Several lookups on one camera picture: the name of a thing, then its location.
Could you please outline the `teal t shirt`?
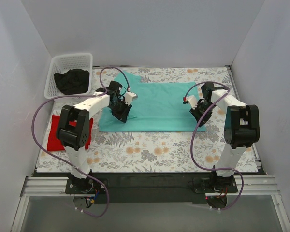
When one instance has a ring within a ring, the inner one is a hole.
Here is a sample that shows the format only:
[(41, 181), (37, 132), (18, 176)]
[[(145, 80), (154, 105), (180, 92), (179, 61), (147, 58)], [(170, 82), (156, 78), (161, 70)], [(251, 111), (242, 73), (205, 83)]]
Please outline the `teal t shirt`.
[(132, 102), (126, 123), (116, 119), (104, 108), (99, 119), (101, 132), (193, 132), (197, 121), (191, 106), (183, 97), (195, 82), (142, 83), (141, 77), (129, 72), (115, 78), (122, 86), (130, 86), (138, 98)]

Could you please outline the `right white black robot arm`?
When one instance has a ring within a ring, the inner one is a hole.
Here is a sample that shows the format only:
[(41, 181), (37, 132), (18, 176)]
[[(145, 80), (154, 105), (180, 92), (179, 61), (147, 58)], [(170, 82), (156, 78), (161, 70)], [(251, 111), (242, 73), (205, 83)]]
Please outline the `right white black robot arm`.
[(225, 146), (219, 161), (208, 168), (206, 177), (192, 181), (197, 193), (236, 190), (234, 174), (236, 165), (245, 150), (260, 138), (259, 109), (248, 105), (230, 94), (230, 88), (218, 82), (200, 82), (203, 97), (185, 94), (184, 104), (190, 104), (190, 113), (197, 121), (196, 128), (203, 126), (212, 116), (215, 107), (225, 112), (223, 136)]

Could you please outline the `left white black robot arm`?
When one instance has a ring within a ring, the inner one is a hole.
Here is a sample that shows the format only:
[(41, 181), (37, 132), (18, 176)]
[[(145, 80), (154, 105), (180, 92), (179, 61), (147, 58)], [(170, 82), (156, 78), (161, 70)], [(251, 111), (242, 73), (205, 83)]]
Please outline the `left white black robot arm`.
[(126, 123), (132, 101), (138, 95), (129, 89), (121, 94), (123, 86), (111, 81), (107, 88), (99, 88), (94, 95), (73, 106), (65, 105), (61, 109), (56, 136), (68, 154), (72, 171), (69, 179), (82, 193), (93, 189), (93, 181), (88, 177), (91, 168), (86, 159), (86, 143), (91, 128), (90, 120), (104, 108), (110, 108), (111, 114)]

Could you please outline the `black crumpled t shirt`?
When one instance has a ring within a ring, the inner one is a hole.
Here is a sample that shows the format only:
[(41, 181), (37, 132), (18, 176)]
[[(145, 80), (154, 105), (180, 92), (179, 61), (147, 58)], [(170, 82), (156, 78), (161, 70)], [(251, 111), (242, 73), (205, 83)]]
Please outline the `black crumpled t shirt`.
[(89, 87), (89, 77), (89, 72), (82, 69), (70, 69), (64, 74), (54, 74), (56, 87), (64, 95), (86, 93)]

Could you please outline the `floral patterned table cloth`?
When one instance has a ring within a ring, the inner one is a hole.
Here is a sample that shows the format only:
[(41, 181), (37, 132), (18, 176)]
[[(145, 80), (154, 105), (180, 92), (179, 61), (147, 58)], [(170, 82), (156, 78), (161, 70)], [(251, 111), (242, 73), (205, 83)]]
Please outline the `floral patterned table cloth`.
[[(143, 83), (217, 81), (232, 87), (229, 70), (219, 68), (130, 67)], [(201, 172), (219, 160), (225, 146), (225, 113), (213, 110), (204, 132), (99, 132), (94, 116), (86, 159), (93, 172)]]

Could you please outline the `white plastic basket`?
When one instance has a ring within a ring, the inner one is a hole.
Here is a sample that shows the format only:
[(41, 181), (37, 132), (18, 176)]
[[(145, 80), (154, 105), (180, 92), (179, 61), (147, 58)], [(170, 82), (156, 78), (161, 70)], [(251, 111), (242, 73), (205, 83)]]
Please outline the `white plastic basket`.
[(44, 97), (63, 98), (56, 101), (75, 101), (77, 95), (87, 95), (91, 91), (93, 56), (91, 53), (74, 53), (52, 58)]

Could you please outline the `red folded t shirt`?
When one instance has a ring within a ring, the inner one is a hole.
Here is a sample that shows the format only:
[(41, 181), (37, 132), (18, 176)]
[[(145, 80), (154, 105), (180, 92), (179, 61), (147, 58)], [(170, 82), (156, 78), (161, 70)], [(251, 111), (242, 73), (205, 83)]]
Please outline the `red folded t shirt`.
[[(60, 140), (57, 138), (56, 133), (58, 129), (58, 123), (60, 120), (60, 116), (52, 115), (52, 121), (51, 121), (51, 130), (48, 136), (48, 142), (47, 142), (47, 150), (48, 151), (63, 151), (64, 146), (61, 144)], [(88, 140), (85, 145), (85, 150), (89, 148), (89, 145), (91, 143), (91, 129), (93, 126), (94, 119), (90, 119), (89, 121), (89, 136)]]

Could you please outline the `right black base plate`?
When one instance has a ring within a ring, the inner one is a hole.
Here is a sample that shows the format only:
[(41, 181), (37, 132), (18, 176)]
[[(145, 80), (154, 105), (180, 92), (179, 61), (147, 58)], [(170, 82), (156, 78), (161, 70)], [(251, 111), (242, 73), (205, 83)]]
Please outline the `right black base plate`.
[(237, 193), (238, 188), (233, 176), (231, 177), (200, 177), (192, 181), (192, 190), (195, 193), (218, 193), (227, 190), (228, 193)]

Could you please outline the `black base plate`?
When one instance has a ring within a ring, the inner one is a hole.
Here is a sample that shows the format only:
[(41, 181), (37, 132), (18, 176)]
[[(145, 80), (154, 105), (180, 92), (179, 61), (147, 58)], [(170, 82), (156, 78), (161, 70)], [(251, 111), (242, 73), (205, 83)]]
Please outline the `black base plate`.
[(66, 194), (105, 194), (106, 190), (102, 184), (92, 179), (68, 179), (65, 193)]
[(231, 177), (200, 177), (192, 181), (192, 190), (195, 193), (218, 193), (227, 190), (228, 193), (237, 193), (238, 188), (233, 176)]

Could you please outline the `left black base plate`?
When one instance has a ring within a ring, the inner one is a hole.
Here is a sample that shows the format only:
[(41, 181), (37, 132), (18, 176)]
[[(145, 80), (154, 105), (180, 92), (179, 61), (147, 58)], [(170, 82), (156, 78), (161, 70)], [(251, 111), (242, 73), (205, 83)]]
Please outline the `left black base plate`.
[(92, 179), (68, 179), (65, 193), (66, 194), (105, 194), (106, 190), (102, 184)]

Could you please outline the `aluminium frame rail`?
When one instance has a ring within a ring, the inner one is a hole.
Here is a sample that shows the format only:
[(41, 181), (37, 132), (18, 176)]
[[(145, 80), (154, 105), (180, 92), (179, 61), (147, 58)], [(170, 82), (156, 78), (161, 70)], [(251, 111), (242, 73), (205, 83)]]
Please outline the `aluminium frame rail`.
[[(219, 195), (220, 192), (227, 191), (228, 195), (236, 195), (242, 191), (242, 195), (278, 195), (278, 185), (273, 176), (268, 175), (246, 175), (236, 176), (228, 187), (206, 187), (203, 180), (195, 177), (186, 177), (181, 174), (172, 176), (158, 176), (151, 174), (141, 175), (111, 175), (103, 179), (104, 185), (109, 193), (116, 190), (138, 191), (145, 193), (154, 190), (169, 192), (171, 190), (189, 190), (196, 194), (206, 196)], [(93, 196), (99, 189), (103, 189), (100, 183), (95, 181), (89, 185), (89, 190), (79, 190), (76, 184), (66, 177), (28, 177), (25, 180), (23, 196), (59, 196), (72, 195)]]

